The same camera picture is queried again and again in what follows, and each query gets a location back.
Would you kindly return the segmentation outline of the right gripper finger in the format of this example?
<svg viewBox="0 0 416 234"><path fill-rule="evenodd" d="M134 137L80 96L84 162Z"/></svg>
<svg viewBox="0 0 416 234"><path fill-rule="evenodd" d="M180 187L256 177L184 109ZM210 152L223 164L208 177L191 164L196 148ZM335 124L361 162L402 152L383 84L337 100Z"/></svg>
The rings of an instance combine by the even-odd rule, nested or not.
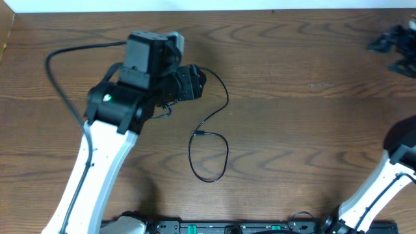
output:
<svg viewBox="0 0 416 234"><path fill-rule="evenodd" d="M390 65L389 70L392 72L415 78L415 62L410 60L398 60Z"/></svg>
<svg viewBox="0 0 416 234"><path fill-rule="evenodd" d="M405 28L401 25L391 27L388 31L383 32L375 41L371 42L367 49L379 53L388 53L393 46L399 44L402 36L405 35Z"/></svg>

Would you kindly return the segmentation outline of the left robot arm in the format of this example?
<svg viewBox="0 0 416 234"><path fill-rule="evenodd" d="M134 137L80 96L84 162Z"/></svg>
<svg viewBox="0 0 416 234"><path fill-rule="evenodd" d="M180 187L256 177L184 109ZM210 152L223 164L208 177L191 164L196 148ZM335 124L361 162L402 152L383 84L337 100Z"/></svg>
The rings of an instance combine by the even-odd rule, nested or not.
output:
<svg viewBox="0 0 416 234"><path fill-rule="evenodd" d="M147 222L132 214L103 220L114 182L156 107L202 95L205 75L182 66L185 40L178 32L132 32L125 60L113 64L88 93L83 137L60 203L45 233L145 233Z"/></svg>

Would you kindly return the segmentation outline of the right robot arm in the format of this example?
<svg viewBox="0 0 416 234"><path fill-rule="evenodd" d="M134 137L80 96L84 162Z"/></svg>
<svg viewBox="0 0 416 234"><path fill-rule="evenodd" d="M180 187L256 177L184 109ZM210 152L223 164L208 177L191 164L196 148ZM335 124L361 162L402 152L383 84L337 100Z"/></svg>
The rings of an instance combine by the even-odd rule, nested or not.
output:
<svg viewBox="0 0 416 234"><path fill-rule="evenodd" d="M396 25L368 45L388 53L392 48L402 58L388 69L415 78L415 17L407 27ZM317 233L366 233L377 214L406 185L415 182L415 116L397 122L383 141L378 166L360 188L321 222Z"/></svg>

